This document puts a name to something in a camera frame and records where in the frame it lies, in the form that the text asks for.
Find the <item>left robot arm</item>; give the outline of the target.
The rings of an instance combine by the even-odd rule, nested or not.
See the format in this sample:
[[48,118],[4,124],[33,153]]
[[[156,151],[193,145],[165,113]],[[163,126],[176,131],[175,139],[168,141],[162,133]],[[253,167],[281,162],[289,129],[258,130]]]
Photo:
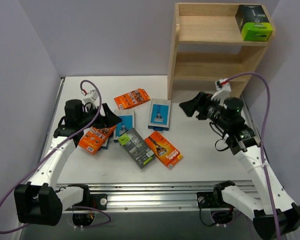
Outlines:
[[63,211],[73,206],[80,210],[90,206],[92,198],[87,185],[75,183],[64,190],[56,190],[57,181],[85,129],[111,128],[122,121],[106,103],[85,110],[79,99],[66,101],[64,113],[43,163],[35,169],[27,183],[19,184],[14,190],[18,220],[23,224],[55,226]]

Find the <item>harry's razor box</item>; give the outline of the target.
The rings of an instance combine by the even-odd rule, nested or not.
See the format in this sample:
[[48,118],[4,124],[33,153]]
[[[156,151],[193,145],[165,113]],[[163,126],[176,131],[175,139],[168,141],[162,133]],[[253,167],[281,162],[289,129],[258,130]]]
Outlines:
[[121,119],[113,131],[113,141],[117,143],[122,134],[135,127],[135,111],[133,109],[116,109],[114,114]]
[[112,139],[112,136],[108,137],[105,140],[105,142],[101,145],[100,149],[107,150],[109,148],[111,139]]
[[155,131],[170,128],[171,100],[152,98],[147,127]]

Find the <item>Harry's razor box right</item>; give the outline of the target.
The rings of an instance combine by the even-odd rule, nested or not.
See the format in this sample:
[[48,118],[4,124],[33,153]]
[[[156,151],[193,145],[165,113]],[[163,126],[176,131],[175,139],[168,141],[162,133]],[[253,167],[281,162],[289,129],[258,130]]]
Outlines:
[[152,98],[147,127],[155,131],[170,128],[171,100]]

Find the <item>orange Gillette Fusion5 box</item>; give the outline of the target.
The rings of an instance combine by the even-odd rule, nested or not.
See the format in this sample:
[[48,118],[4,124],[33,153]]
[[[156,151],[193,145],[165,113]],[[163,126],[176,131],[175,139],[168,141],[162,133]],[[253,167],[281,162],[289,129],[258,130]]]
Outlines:
[[181,152],[158,131],[154,131],[144,141],[158,160],[169,169],[173,168],[183,158]]

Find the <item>Harry's razor box left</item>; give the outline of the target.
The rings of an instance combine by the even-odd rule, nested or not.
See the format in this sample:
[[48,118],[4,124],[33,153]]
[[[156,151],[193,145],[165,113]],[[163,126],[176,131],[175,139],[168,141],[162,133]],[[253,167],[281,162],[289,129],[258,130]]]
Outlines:
[[112,136],[108,137],[105,140],[105,142],[101,145],[100,149],[107,150],[109,148],[111,139],[112,139]]

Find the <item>orange styler box left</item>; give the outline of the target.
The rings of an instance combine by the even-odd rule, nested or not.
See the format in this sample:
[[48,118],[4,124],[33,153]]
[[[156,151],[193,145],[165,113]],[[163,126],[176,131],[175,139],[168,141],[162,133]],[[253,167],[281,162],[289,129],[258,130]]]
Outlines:
[[101,129],[91,127],[80,139],[78,145],[91,155],[95,155],[109,139],[114,130],[114,126]]

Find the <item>black green GilletteLabs box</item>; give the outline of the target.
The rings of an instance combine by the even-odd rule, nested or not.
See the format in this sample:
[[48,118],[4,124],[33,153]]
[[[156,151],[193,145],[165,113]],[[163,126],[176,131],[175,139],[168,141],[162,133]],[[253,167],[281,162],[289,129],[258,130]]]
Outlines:
[[273,32],[272,25],[260,4],[240,4],[235,20],[245,42],[267,42]]
[[140,169],[143,169],[156,158],[155,153],[150,149],[135,128],[125,131],[118,138],[118,142]]

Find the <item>Harry's razor box middle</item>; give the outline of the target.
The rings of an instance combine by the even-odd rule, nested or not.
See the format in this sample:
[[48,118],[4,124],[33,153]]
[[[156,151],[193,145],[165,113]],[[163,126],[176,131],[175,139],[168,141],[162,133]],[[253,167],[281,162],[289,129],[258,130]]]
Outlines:
[[133,109],[116,109],[114,114],[121,119],[113,131],[113,141],[117,143],[122,134],[135,127],[135,111]]

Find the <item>wooden shelf unit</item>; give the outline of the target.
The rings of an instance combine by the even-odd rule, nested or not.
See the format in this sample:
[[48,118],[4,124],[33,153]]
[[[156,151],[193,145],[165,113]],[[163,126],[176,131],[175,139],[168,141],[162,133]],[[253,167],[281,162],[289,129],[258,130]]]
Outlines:
[[174,5],[167,98],[173,88],[213,91],[215,81],[259,66],[267,41],[246,41],[237,24],[240,3],[177,2]]

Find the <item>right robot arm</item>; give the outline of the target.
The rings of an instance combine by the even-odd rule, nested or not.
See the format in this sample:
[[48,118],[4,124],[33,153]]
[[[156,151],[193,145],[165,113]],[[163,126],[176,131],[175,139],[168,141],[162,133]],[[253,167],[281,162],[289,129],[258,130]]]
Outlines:
[[210,120],[221,130],[227,147],[242,164],[259,195],[259,199],[255,199],[227,180],[213,187],[213,203],[238,209],[252,220],[254,229],[263,240],[273,240],[297,230],[300,227],[300,205],[287,194],[265,160],[260,138],[241,115],[244,103],[237,97],[227,97],[220,102],[211,94],[199,92],[179,106],[188,117],[198,112],[198,120]]

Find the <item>orange styler box back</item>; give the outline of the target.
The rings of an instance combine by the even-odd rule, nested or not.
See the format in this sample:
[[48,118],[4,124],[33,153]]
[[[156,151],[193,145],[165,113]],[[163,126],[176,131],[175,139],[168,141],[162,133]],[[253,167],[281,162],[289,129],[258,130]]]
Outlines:
[[138,88],[114,98],[119,110],[131,109],[150,100],[151,98],[143,88]]

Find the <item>orange styler box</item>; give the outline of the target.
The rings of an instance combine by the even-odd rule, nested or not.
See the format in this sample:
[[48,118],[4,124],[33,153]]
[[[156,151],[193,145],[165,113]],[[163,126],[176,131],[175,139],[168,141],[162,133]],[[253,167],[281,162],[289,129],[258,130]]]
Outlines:
[[78,145],[91,155],[95,155],[109,139],[114,130],[114,126],[101,129],[91,127],[80,139]]
[[151,98],[143,88],[138,88],[114,98],[119,110],[131,109],[150,100]]

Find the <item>aluminium rail base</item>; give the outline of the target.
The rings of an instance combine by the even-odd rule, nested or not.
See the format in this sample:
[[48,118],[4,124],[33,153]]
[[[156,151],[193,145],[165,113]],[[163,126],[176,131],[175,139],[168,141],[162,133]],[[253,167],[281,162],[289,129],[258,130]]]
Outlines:
[[107,194],[108,213],[194,212],[197,193],[211,192],[218,181],[90,183],[92,194]]

